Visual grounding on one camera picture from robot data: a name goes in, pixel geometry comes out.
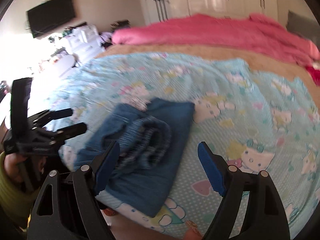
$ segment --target television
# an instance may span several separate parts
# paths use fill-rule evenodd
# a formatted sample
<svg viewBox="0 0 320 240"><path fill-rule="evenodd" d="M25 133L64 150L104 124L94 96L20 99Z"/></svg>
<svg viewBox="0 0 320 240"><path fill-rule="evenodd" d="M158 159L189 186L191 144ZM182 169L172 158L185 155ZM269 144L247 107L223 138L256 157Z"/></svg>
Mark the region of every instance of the television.
<svg viewBox="0 0 320 240"><path fill-rule="evenodd" d="M49 0L27 11L34 38L69 22L76 17L72 0Z"/></svg>

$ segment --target beige blanket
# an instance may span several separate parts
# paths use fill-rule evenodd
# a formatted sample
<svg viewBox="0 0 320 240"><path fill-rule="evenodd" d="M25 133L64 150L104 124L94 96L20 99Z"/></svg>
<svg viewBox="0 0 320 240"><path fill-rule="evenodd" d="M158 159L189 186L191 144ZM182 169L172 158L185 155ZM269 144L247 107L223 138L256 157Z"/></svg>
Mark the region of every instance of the beige blanket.
<svg viewBox="0 0 320 240"><path fill-rule="evenodd" d="M320 87L317 87L308 72L298 65L292 65L276 61L270 57L254 52L239 49L229 49L222 47L199 46L199 45L114 45L105 52L98 55L104 57L116 54L130 54L136 52L170 52L184 53L193 56L202 57L209 60L225 60L231 58L243 58L252 70L262 70L273 72L293 81L295 77L301 78L308 88L314 102L320 108Z"/></svg>

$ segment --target folded blue cloth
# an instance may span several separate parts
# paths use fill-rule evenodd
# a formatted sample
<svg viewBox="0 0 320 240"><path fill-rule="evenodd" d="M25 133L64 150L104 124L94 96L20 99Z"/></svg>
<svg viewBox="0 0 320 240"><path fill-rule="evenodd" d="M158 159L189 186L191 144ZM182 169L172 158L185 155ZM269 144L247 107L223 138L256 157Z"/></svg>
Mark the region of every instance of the folded blue cloth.
<svg viewBox="0 0 320 240"><path fill-rule="evenodd" d="M171 129L165 122L152 116L135 120L117 140L121 153L114 173L129 173L139 167L152 169L167 152L170 140Z"/></svg>
<svg viewBox="0 0 320 240"><path fill-rule="evenodd" d="M161 148L155 142L157 150L148 148L143 151L143 153L146 153L145 156L140 155L140 159L135 156L134 160L139 161L133 162L138 164L134 169L131 166L130 172L120 172L121 169L114 170L106 187L106 191L114 197L133 206L147 216L154 217L164 204L174 182L183 149L188 140L193 113L193 103L168 102L159 98L153 99L148 104L146 112L127 104L119 104L86 143L85 147L79 151L75 168L90 163L96 155L102 153L108 145L108 139L117 139L119 142L122 140L122 147L124 148L121 148L121 151L123 151L128 145L125 143L124 136L128 130L135 130L134 127L141 127L142 123L157 122L157 126L153 123L151 129L148 129L147 132L155 134L156 138L159 139L158 133L163 131L164 123L167 124L171 130L171 136L169 136L171 137L171 143L166 153L150 154L154 151L161 152L161 149L165 150L167 147L164 145ZM156 164L152 163L153 158L155 158Z"/></svg>

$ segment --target hello kitty print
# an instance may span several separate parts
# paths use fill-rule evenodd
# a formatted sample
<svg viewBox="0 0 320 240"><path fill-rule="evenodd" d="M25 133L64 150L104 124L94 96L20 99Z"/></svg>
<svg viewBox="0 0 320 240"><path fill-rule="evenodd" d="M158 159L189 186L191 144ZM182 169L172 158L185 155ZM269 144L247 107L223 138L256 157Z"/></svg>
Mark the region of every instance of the hello kitty print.
<svg viewBox="0 0 320 240"><path fill-rule="evenodd" d="M241 171L267 170L281 196L292 235L299 231L297 225L305 225L303 218L308 215L303 213L314 210L320 196L318 108L299 78L291 82L273 73L251 71L242 59L207 61L155 52L93 60L49 96L52 109L73 109L72 117L50 124L53 130L88 124L87 133L61 147L63 161L70 169L77 168L73 165L77 153L117 104L144 111L154 97L195 104L194 122L167 207L154 221L125 203L119 207L121 202L112 196L102 199L107 206L119 207L119 212L136 222L177 239L183 238L187 220L205 233L221 201L196 155L197 145L205 141L214 154ZM233 235L242 222L236 221Z"/></svg>
<svg viewBox="0 0 320 240"><path fill-rule="evenodd" d="M235 165L243 172L255 174L265 171L275 156L253 139L247 140L246 144L231 141L226 155L228 165Z"/></svg>

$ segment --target yellow sleeve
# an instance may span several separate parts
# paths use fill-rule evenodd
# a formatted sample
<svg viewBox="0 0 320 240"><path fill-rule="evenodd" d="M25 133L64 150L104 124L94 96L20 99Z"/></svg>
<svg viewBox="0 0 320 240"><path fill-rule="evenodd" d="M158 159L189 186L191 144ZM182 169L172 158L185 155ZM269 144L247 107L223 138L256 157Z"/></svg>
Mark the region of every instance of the yellow sleeve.
<svg viewBox="0 0 320 240"><path fill-rule="evenodd" d="M0 205L6 215L21 228L28 226L28 217L39 190L32 194L20 191L4 171L5 153L0 154Z"/></svg>

